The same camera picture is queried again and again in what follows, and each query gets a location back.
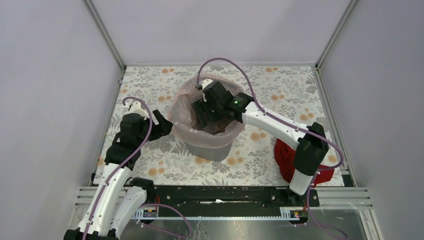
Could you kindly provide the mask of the pink plastic trash bag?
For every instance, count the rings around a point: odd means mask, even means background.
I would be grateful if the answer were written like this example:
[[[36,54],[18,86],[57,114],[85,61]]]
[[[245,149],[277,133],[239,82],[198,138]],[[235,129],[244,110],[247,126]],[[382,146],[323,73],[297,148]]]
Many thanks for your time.
[[[197,77],[187,80],[176,92],[168,120],[173,123],[171,132],[181,141],[195,147],[218,149],[231,144],[245,130],[245,124],[226,118],[207,121],[205,127],[192,107],[192,103],[203,98],[201,90],[196,89]]]

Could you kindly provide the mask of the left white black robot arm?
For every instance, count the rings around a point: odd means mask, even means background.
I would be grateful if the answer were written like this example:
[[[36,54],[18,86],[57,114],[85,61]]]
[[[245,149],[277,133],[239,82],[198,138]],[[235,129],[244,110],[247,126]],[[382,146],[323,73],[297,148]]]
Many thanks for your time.
[[[143,109],[134,106],[123,116],[120,131],[106,152],[103,174],[93,200],[76,229],[65,232],[65,240],[118,240],[136,210],[155,201],[153,181],[140,177],[128,183],[126,194],[118,200],[141,156],[139,146],[169,135],[173,127],[158,110],[152,113],[157,124]]]

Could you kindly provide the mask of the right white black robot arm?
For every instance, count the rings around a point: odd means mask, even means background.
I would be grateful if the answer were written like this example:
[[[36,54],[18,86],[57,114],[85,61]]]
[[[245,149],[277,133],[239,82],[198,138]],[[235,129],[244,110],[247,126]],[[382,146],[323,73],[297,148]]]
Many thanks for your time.
[[[220,120],[236,121],[261,128],[294,150],[294,173],[288,182],[286,198],[293,206],[301,205],[307,199],[307,189],[329,150],[323,126],[285,118],[263,108],[243,92],[232,95],[221,82],[210,78],[204,79],[198,89],[202,91],[202,98],[192,107],[202,127]]]

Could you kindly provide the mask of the grey plastic trash bin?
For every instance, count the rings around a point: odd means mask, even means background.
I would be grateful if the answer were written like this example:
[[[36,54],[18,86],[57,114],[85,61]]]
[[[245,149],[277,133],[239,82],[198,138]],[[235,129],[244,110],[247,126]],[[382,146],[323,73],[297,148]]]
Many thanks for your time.
[[[220,148],[198,147],[186,142],[185,145],[189,153],[191,153],[192,155],[212,162],[221,162],[225,160],[228,157],[232,148],[231,143]]]

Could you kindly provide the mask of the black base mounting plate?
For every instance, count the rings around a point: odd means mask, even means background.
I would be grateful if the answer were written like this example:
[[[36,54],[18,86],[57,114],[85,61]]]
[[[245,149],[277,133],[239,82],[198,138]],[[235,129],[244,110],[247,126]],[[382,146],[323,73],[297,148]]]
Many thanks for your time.
[[[180,213],[192,209],[195,213],[229,210],[236,213],[255,209],[293,208],[305,210],[320,205],[315,190],[310,195],[298,195],[288,187],[275,186],[176,186],[158,185],[147,191],[146,204]]]

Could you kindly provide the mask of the red cloth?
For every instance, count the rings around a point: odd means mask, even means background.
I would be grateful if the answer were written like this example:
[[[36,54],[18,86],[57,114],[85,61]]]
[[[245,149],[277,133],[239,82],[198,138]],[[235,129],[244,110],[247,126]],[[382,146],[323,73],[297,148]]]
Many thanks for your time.
[[[295,151],[280,139],[276,140],[273,151],[274,159],[279,166],[282,178],[287,183],[290,183],[295,172],[295,167],[293,164]],[[320,174],[318,174],[315,178],[313,182],[314,185],[329,182],[332,179],[334,172],[334,169],[321,171]]]

